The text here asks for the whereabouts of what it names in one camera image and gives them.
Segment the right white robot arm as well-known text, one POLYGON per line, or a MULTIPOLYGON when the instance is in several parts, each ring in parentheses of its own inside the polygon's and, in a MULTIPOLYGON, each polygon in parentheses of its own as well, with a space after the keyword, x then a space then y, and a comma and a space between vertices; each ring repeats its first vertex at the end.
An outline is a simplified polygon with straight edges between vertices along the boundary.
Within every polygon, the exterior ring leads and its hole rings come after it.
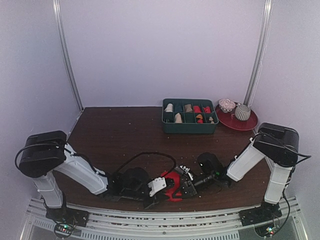
POLYGON ((311 158, 299 152, 299 141, 300 136, 295 129, 264 122, 228 165, 224 166, 215 154, 204 152, 196 159, 202 170, 200 175, 195 175, 186 166, 177 167, 179 186, 172 197, 191 198, 202 187, 213 183, 230 186, 266 160, 271 165, 270 177, 262 203, 256 210, 258 219, 266 221, 278 210, 297 165, 311 158))

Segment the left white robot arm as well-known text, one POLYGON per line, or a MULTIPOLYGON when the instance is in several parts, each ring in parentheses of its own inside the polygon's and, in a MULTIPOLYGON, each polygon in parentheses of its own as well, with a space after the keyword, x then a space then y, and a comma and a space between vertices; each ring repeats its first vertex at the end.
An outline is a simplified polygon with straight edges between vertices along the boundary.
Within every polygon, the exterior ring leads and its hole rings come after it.
POLYGON ((66 196, 59 188, 53 172, 66 175, 106 201, 142 201, 146 209, 157 204, 161 198, 166 199, 165 190, 174 184, 166 176, 150 179, 141 167, 113 174, 98 169, 86 155, 75 152, 67 142, 67 135, 61 130, 29 136, 25 146, 16 153, 14 164, 23 175, 33 179, 47 211, 61 222, 69 221, 72 211, 66 206, 66 196))

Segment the black argyle sock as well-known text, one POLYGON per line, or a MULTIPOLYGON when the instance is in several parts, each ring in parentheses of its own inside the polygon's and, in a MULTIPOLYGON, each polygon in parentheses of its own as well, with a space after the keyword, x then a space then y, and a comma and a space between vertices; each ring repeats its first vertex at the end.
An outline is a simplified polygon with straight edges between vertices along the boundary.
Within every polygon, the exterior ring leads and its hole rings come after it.
POLYGON ((203 123, 204 123, 204 117, 203 117, 202 114, 197 114, 197 115, 195 116, 195 119, 196 119, 196 122, 197 122, 198 124, 203 124, 203 123))

